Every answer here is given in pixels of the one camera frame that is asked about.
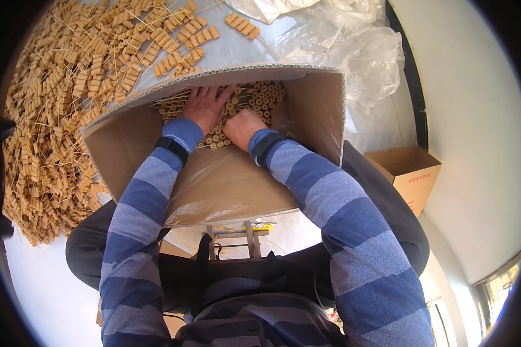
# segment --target left hand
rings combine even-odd
[[[200,90],[199,88],[191,89],[181,116],[197,123],[203,131],[203,135],[207,135],[220,122],[222,118],[220,109],[228,101],[236,87],[236,84],[227,86],[219,97],[216,97],[219,87],[201,87]]]

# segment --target finger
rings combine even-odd
[[[218,99],[216,99],[216,104],[222,107],[226,103],[226,101],[228,101],[229,96],[233,93],[236,87],[237,84],[231,84],[228,87],[225,87],[222,93],[220,93]]]
[[[216,92],[218,91],[218,87],[210,87],[207,93],[207,99],[216,101]]]
[[[208,93],[208,87],[201,87],[201,90],[199,91],[199,97],[204,98],[207,96]]]
[[[189,93],[188,100],[195,99],[197,97],[197,94],[199,93],[199,88],[193,88],[191,89],[191,93]]]

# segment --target corrugated cardboard edge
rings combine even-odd
[[[346,105],[346,78],[345,78],[345,73],[339,67],[324,66],[324,65],[314,65],[314,64],[285,64],[285,63],[245,64],[245,65],[239,65],[239,66],[232,66],[232,67],[224,67],[224,68],[205,70],[205,71],[201,71],[199,73],[184,75],[184,76],[175,78],[173,80],[169,80],[169,81],[166,81],[166,82],[163,82],[163,83],[156,84],[155,86],[150,87],[148,89],[145,89],[144,91],[136,94],[132,98],[127,99],[127,100],[125,100],[125,101],[123,101],[121,103],[118,103],[118,104],[114,105],[112,108],[109,108],[102,115],[98,116],[95,120],[91,121],[88,125],[86,125],[86,126],[82,127],[81,129],[79,129],[79,131],[81,132],[81,139],[82,139],[83,145],[85,146],[85,149],[86,149],[87,153],[89,153],[89,148],[87,147],[87,144],[86,144],[85,139],[83,137],[83,132],[85,130],[87,130],[88,128],[92,127],[97,122],[101,121],[102,119],[104,119],[105,117],[110,115],[112,112],[118,110],[119,108],[125,107],[126,105],[132,103],[133,101],[136,101],[137,99],[139,99],[139,98],[141,98],[141,97],[143,97],[143,96],[145,96],[147,94],[155,92],[155,91],[157,91],[159,89],[162,89],[162,88],[164,88],[166,86],[170,86],[171,84],[176,84],[176,83],[179,83],[179,82],[182,82],[182,81],[185,81],[185,80],[191,80],[191,79],[194,79],[194,78],[197,78],[197,77],[200,77],[200,76],[204,76],[204,75],[212,75],[212,74],[218,74],[218,73],[223,73],[223,72],[228,72],[228,71],[239,71],[239,70],[257,69],[257,68],[308,68],[308,69],[332,70],[332,71],[336,71],[336,72],[339,72],[339,73],[342,74],[342,94],[343,94],[342,95],[342,100],[343,100],[342,109],[343,109],[343,116],[342,116],[342,143],[340,143],[340,167],[341,167],[342,166],[342,160],[343,160],[343,141],[344,141],[344,134],[345,134],[345,129],[346,129],[346,113],[347,113],[347,109],[346,109],[347,105]],[[94,167],[97,168],[97,165],[94,162],[94,159],[91,156],[89,156],[89,158],[92,161]],[[100,174],[100,171],[98,169],[97,169],[97,174],[100,177],[100,179],[102,179],[102,175]],[[105,184],[105,185],[106,185],[106,189],[108,191],[108,194],[110,194],[111,198],[116,203],[118,203],[118,201],[116,201],[116,199],[114,198],[114,195],[110,191],[110,188],[108,187],[108,185],[107,184]]]

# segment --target small cardboard box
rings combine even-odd
[[[364,156],[396,187],[413,213],[420,215],[442,164],[418,146],[377,150]]]
[[[105,112],[82,129],[83,142],[117,202],[154,149],[162,119],[152,103],[200,86],[281,80],[283,103],[273,129],[340,165],[344,129],[344,77],[310,64],[253,64],[185,75],[158,84]],[[175,182],[165,227],[232,223],[297,208],[287,187],[235,145],[193,152]]]

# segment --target forearm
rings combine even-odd
[[[202,137],[190,121],[168,125],[163,135],[176,139],[188,152],[195,148],[196,138]],[[139,337],[141,342],[151,336],[169,338],[162,319],[156,239],[181,166],[181,160],[167,149],[154,149],[118,202],[108,229],[99,286],[104,345],[114,345],[121,338]]]
[[[250,149],[262,137],[253,136]],[[344,332],[356,338],[353,344],[395,340],[398,345],[432,345],[430,315],[417,275],[360,184],[291,140],[277,143],[267,164],[273,177],[292,191],[301,211],[321,228],[332,255],[336,306]],[[400,336],[399,326],[410,333]]]

